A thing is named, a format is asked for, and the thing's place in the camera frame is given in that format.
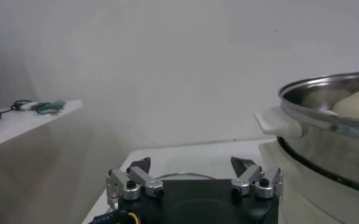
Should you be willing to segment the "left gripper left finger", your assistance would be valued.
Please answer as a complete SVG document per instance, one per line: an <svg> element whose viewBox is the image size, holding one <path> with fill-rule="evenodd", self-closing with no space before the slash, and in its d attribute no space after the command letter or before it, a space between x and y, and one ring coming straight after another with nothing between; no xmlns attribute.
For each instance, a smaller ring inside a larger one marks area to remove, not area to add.
<svg viewBox="0 0 359 224"><path fill-rule="evenodd" d="M112 210L119 208L119 200L137 201L143 192L146 197L162 199L164 185L149 175L150 157L131 162L123 172L121 169L110 169L106 176L107 204Z"/></svg>

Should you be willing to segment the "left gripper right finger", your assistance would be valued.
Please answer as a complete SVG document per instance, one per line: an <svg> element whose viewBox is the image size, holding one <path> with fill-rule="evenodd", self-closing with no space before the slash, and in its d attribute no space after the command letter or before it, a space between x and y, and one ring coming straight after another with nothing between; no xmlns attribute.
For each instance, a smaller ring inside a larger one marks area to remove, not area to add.
<svg viewBox="0 0 359 224"><path fill-rule="evenodd" d="M283 173L281 168L264 170L250 159L231 157L236 178L231 180L232 195L242 198L251 192L258 198L273 198L283 195Z"/></svg>

